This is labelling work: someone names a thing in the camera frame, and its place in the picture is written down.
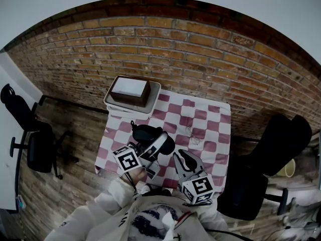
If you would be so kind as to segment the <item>person's right forearm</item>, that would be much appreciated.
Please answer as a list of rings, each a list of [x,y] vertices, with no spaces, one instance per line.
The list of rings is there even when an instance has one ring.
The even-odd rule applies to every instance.
[[[211,205],[198,206],[196,209],[201,225],[205,229],[228,231],[228,225],[217,211],[217,199],[212,199]]]

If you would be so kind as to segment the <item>white plastic tray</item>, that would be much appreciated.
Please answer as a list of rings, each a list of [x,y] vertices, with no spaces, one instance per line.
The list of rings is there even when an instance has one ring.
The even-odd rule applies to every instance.
[[[151,114],[153,109],[155,108],[156,101],[158,99],[161,84],[158,82],[150,81],[150,93],[147,96],[147,101],[145,106],[138,106],[132,104],[126,104],[124,102],[118,102],[114,100],[111,96],[112,87],[115,85],[116,79],[113,81],[111,87],[107,91],[107,94],[104,97],[104,103],[107,108],[112,108],[116,110],[121,110],[130,113],[144,113],[144,114]]]

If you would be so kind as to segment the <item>white desk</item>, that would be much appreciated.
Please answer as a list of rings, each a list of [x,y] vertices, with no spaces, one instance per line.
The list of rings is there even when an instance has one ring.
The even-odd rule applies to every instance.
[[[22,73],[8,53],[0,52],[0,92],[9,84],[29,108],[38,102],[43,93]],[[16,210],[15,177],[18,151],[10,156],[13,137],[19,142],[23,129],[0,101],[0,209]]]

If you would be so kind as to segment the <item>person's white jacket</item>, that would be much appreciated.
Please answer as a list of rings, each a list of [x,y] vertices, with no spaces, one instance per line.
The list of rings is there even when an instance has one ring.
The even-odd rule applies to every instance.
[[[229,231],[205,229],[173,196],[139,196],[111,214],[95,201],[77,208],[45,241],[242,241]]]

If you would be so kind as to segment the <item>black bag with loop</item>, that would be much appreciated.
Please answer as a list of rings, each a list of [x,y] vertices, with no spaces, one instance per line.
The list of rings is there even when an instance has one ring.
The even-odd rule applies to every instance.
[[[149,125],[136,125],[134,121],[130,122],[132,127],[132,137],[137,143],[142,144],[143,147],[147,147],[155,140],[162,132],[161,127],[152,127]],[[175,149],[175,143],[173,139],[168,135],[166,142],[159,150],[159,154],[170,155]]]

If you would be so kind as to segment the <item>pale yellow cup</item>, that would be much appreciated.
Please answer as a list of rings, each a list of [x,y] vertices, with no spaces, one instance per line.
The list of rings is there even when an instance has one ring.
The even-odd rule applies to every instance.
[[[277,176],[291,178],[295,173],[296,163],[291,159],[280,171],[276,173]]]

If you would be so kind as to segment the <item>black office chair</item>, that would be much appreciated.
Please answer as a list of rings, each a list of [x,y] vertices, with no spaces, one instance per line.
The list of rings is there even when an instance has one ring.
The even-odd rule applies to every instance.
[[[312,130],[303,117],[274,115],[260,141],[248,155],[230,155],[225,188],[217,198],[217,210],[231,218],[254,220],[263,200],[278,202],[277,215],[285,213],[288,189],[282,195],[266,192],[268,177],[277,174],[309,144]]]
[[[26,149],[27,165],[30,169],[41,173],[50,173],[54,170],[55,176],[62,180],[63,176],[58,174],[56,157],[62,142],[67,136],[71,137],[72,132],[65,131],[59,139],[56,139],[51,125],[39,121],[26,101],[21,96],[16,95],[9,84],[2,88],[0,100],[20,127],[30,133],[26,145],[17,144],[15,138],[12,138],[10,155],[13,155],[14,149]]]

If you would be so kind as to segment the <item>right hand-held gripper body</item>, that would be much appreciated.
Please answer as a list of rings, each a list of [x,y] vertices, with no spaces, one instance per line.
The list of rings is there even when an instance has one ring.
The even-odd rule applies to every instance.
[[[179,178],[179,190],[190,204],[206,204],[214,195],[214,183],[205,170],[199,173],[188,173],[184,179]]]

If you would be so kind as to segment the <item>pink white checkered tablecloth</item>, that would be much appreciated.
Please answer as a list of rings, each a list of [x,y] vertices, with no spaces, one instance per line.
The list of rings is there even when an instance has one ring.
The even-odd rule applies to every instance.
[[[121,174],[113,151],[133,142],[131,119],[109,116],[95,161],[95,171]],[[224,189],[230,151],[231,109],[227,103],[161,90],[149,119],[135,119],[137,125],[161,127],[179,149],[200,157],[206,172],[212,175],[215,191]],[[186,127],[200,139],[193,145]]]

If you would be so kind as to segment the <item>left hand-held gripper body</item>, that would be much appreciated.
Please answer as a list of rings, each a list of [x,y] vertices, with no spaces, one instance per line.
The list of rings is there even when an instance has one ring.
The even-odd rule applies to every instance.
[[[140,143],[129,142],[114,151],[113,155],[123,173],[142,167],[147,172],[148,178],[153,180],[161,169],[157,162],[160,148],[159,144],[143,147]]]

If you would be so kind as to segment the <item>person's left forearm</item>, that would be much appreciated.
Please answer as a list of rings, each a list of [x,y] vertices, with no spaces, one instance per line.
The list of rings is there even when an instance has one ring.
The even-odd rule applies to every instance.
[[[147,173],[143,168],[124,173],[111,181],[107,190],[94,199],[95,203],[111,214],[116,213],[130,203],[135,194],[136,185],[146,176]]]

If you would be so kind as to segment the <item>brown box with white inside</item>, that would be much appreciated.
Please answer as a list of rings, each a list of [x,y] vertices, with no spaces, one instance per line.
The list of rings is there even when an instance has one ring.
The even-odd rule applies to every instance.
[[[148,80],[118,76],[109,94],[116,102],[145,107],[150,92]]]

